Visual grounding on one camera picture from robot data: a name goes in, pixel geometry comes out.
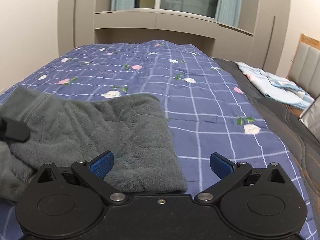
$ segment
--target cabinet door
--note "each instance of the cabinet door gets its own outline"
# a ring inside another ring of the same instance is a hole
[[[289,12],[290,0],[260,0],[249,65],[276,73],[287,33]]]
[[[94,43],[93,15],[95,0],[59,0],[59,54]]]

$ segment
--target blue gripper pad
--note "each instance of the blue gripper pad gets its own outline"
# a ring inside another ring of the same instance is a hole
[[[213,153],[210,156],[210,167],[220,179],[223,179],[230,173],[234,172],[234,170],[237,168],[237,165],[222,155]]]
[[[114,156],[110,151],[104,152],[97,158],[94,158],[88,163],[89,170],[99,178],[103,179],[109,171],[111,171],[114,164]]]

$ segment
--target built-in cabinet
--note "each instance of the built-in cabinet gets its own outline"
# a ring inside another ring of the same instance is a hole
[[[244,31],[214,19],[167,10],[110,11],[111,0],[59,0],[58,43],[62,55],[92,43],[164,39],[192,43],[209,56],[243,61],[275,73],[288,25],[290,0],[255,0],[245,14],[255,20]],[[256,19],[252,14],[257,11]]]

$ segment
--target gray mattress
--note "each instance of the gray mattress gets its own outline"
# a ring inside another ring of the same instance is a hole
[[[304,177],[316,227],[320,228],[320,143],[286,105],[265,98],[233,62],[215,59],[237,81],[248,100],[267,122],[268,128],[289,147]]]

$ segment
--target white wall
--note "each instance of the white wall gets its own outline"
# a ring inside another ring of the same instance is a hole
[[[0,0],[0,93],[59,56],[58,0]]]
[[[289,25],[277,75],[288,75],[301,33],[320,40],[320,0],[291,0]]]

